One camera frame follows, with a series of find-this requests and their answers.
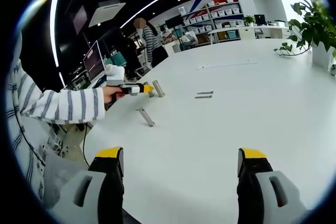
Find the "striped top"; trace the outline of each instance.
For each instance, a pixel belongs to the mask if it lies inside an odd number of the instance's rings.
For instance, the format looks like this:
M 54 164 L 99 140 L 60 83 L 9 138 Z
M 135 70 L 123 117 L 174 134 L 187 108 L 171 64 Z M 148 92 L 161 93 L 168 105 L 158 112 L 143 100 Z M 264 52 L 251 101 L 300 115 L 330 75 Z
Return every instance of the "striped top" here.
M 104 117 L 104 96 L 102 88 L 61 90 L 60 93 L 46 90 L 42 93 L 18 61 L 7 79 L 6 113 L 9 137 L 18 164 L 27 183 L 42 200 L 44 182 L 41 163 L 22 135 L 22 132 L 25 133 L 22 116 L 54 124 L 89 122 Z M 38 153 L 38 146 L 33 148 Z
M 155 36 L 152 29 L 149 26 L 145 26 L 143 28 L 142 38 L 146 41 L 147 48 L 147 59 L 148 62 L 152 62 L 153 60 L 153 50 L 155 48 L 161 47 L 162 44 L 160 42 L 159 36 Z

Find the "white table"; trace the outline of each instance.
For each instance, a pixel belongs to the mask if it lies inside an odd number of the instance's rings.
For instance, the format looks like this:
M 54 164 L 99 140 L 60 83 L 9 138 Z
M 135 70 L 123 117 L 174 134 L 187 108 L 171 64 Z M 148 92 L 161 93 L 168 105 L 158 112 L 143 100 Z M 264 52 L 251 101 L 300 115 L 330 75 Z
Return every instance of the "white table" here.
M 235 31 L 238 30 L 241 32 L 242 30 L 254 30 L 254 29 L 269 29 L 269 30 L 286 30 L 286 38 L 290 35 L 289 28 L 288 27 L 281 27 L 281 26 L 241 26 L 241 27 L 225 27 L 220 29 L 214 29 L 208 34 L 210 35 L 210 42 L 213 43 L 213 36 L 212 34 L 220 33 L 221 31 Z
M 123 207 L 145 224 L 237 223 L 240 147 L 264 152 L 313 208 L 336 167 L 336 80 L 311 55 L 281 58 L 284 40 L 241 40 L 170 55 L 142 81 L 163 98 L 116 102 L 86 139 L 91 162 L 124 148 Z M 211 99 L 195 99 L 214 91 Z M 135 109 L 144 106 L 156 125 Z

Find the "cabinet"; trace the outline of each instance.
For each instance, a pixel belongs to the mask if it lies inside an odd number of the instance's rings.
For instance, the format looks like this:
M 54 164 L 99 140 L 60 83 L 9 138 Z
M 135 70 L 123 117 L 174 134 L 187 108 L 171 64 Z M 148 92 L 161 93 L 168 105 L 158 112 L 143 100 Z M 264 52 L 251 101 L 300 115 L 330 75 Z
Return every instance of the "cabinet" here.
M 240 39 L 255 39 L 254 28 L 239 29 Z

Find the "white pot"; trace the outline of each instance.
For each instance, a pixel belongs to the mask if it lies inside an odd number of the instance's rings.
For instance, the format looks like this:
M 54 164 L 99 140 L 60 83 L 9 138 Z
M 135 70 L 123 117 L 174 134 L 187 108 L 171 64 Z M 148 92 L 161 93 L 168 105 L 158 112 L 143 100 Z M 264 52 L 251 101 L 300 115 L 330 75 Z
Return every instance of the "white pot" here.
M 329 51 L 326 52 L 324 44 L 320 42 L 317 47 L 313 47 L 313 64 L 329 71 L 331 65 L 334 63 L 334 58 L 332 56 L 334 50 L 335 48 L 330 47 Z

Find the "cable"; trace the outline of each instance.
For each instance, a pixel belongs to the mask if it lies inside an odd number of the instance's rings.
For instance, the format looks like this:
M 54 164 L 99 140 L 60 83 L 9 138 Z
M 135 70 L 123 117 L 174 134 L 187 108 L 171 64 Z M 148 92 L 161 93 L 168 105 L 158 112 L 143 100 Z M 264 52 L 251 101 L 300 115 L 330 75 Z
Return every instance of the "cable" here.
M 26 135 L 25 133 L 23 132 L 22 128 L 21 128 L 21 125 L 20 125 L 20 122 L 19 122 L 19 118 L 17 117 L 17 114 L 16 114 L 16 111 L 14 112 L 15 114 L 15 117 L 16 117 L 16 121 L 17 121 L 17 124 L 19 125 L 19 128 L 20 128 L 20 131 L 21 131 L 21 134 L 23 136 L 23 138 L 25 139 L 26 143 L 28 144 L 30 150 L 35 154 L 35 156 L 37 157 L 37 159 L 41 162 L 41 164 L 43 166 L 46 166 L 46 164 L 44 163 L 44 161 L 40 158 L 40 156 L 34 151 L 34 147 L 28 142 L 27 138 L 26 138 Z
M 83 140 L 83 157 L 84 157 L 84 160 L 85 160 L 86 164 L 87 164 L 88 166 L 90 166 L 89 163 L 88 163 L 88 161 L 86 160 L 86 157 L 85 157 L 85 151 L 84 151 L 84 147 L 85 147 L 85 139 L 86 139 L 86 133 L 87 133 L 87 131 L 88 131 L 88 123 L 85 124 L 85 136 L 84 136 L 84 140 Z

